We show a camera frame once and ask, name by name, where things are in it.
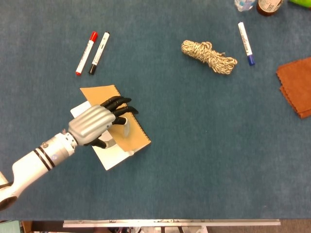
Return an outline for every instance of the red cap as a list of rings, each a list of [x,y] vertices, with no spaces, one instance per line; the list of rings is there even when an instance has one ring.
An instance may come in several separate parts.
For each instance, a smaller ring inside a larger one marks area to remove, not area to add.
[[[91,37],[89,38],[89,40],[95,42],[97,39],[98,33],[97,32],[92,32]]]

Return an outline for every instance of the marker cap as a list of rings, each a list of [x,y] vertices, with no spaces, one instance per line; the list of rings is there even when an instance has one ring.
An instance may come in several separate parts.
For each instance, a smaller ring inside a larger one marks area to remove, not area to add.
[[[93,75],[95,73],[97,65],[92,64],[91,68],[89,69],[88,73]]]
[[[253,66],[254,64],[256,64],[255,61],[254,61],[254,57],[253,57],[252,54],[251,54],[251,55],[248,55],[248,56],[247,56],[247,59],[248,59],[248,63],[249,63],[250,66]]]
[[[97,39],[97,37],[98,37],[98,33],[97,33],[97,32],[92,32],[92,35],[91,35],[91,37],[89,38],[89,40],[95,42],[96,39]]]

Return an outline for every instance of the blue marker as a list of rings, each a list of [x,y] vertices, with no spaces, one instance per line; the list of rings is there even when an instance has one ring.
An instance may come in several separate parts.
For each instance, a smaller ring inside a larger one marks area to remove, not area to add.
[[[241,34],[241,37],[242,37],[242,41],[243,41],[243,44],[244,44],[246,55],[247,55],[247,58],[248,58],[248,63],[249,63],[250,66],[253,66],[255,64],[255,61],[254,61],[254,58],[253,58],[253,53],[252,53],[252,50],[251,50],[251,46],[249,45],[249,42],[248,42],[248,38],[247,38],[247,34],[246,34],[246,31],[245,31],[245,27],[244,27],[243,22],[238,23],[238,27],[239,27],[240,34]]]

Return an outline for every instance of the black marker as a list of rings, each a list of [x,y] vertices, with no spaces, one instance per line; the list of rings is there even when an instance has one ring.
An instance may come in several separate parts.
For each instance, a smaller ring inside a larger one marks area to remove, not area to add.
[[[103,50],[104,50],[104,48],[106,46],[106,43],[107,43],[107,40],[108,40],[109,36],[110,36],[109,32],[105,32],[104,33],[102,41],[101,41],[101,43],[100,43],[100,45],[99,45],[99,47],[97,49],[97,52],[96,52],[95,57],[94,57],[94,60],[92,62],[91,68],[89,69],[89,72],[88,72],[89,74],[93,75],[95,73],[96,66],[97,66],[98,61],[99,61],[99,59],[100,59],[100,57],[102,55],[102,52],[103,52]]]

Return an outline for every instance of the floor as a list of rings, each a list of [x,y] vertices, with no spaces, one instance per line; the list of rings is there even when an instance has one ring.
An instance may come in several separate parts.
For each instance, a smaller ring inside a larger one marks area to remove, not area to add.
[[[281,226],[208,227],[208,233],[311,233],[311,219],[281,220]]]

